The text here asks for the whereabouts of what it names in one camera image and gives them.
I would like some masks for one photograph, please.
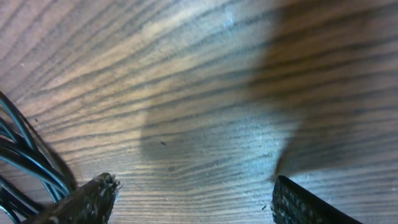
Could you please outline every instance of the wood grain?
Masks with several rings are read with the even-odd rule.
[[[117,174],[113,223],[272,223],[281,155],[278,173],[348,215],[396,222],[398,1],[5,0],[0,12],[0,90],[80,184]]]

